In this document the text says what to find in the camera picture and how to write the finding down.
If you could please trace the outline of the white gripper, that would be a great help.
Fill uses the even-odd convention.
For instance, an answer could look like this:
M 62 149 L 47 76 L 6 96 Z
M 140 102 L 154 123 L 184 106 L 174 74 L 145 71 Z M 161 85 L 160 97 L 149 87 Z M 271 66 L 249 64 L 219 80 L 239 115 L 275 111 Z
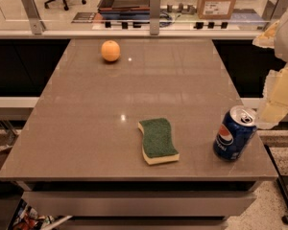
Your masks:
M 288 10 L 252 44 L 260 48 L 275 48 L 277 58 L 288 62 Z M 270 70 L 265 79 L 263 99 L 256 111 L 256 125 L 271 129 L 288 114 L 288 63 L 279 71 Z

